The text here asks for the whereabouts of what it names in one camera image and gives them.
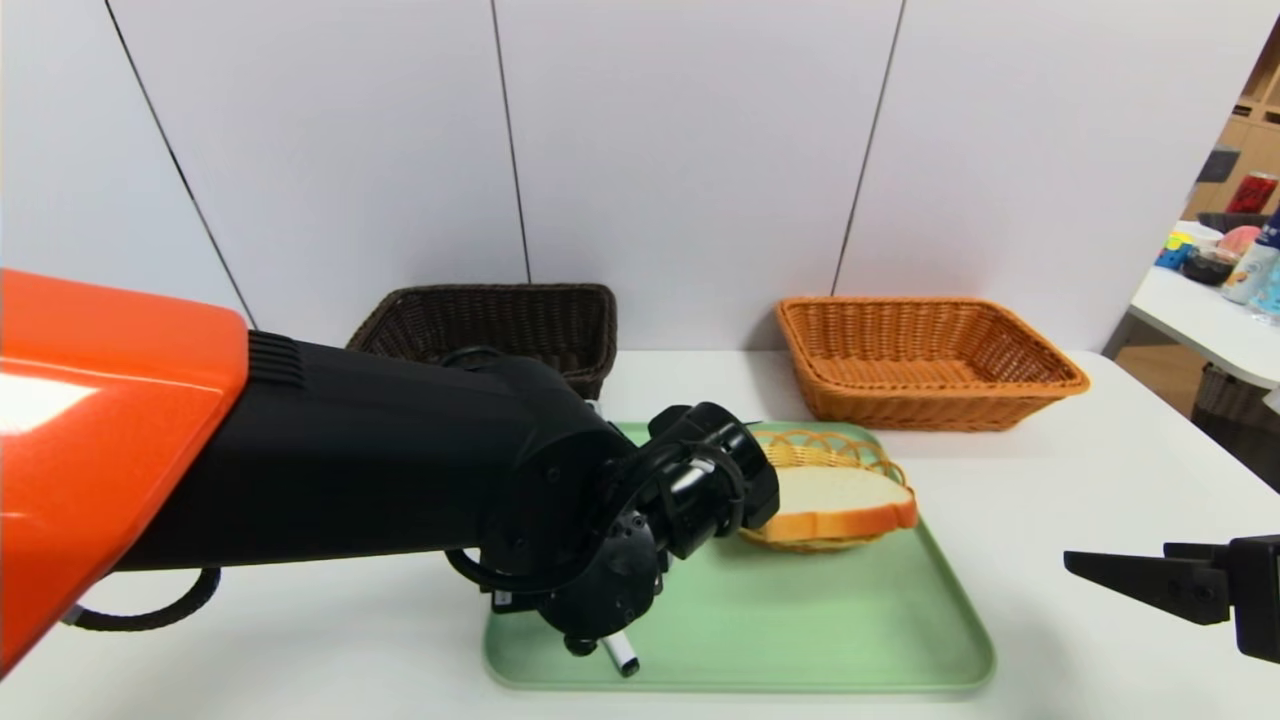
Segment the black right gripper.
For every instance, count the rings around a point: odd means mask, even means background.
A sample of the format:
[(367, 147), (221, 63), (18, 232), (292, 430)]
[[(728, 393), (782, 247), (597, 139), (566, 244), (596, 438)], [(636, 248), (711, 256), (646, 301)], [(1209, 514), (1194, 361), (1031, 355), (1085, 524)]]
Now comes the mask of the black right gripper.
[[(1228, 552), (1228, 575), (1211, 562)], [(1238, 650), (1279, 662), (1279, 537), (1235, 538), (1229, 544), (1164, 543), (1165, 557), (1066, 551), (1074, 577), (1181, 620), (1226, 623), (1234, 609)]]

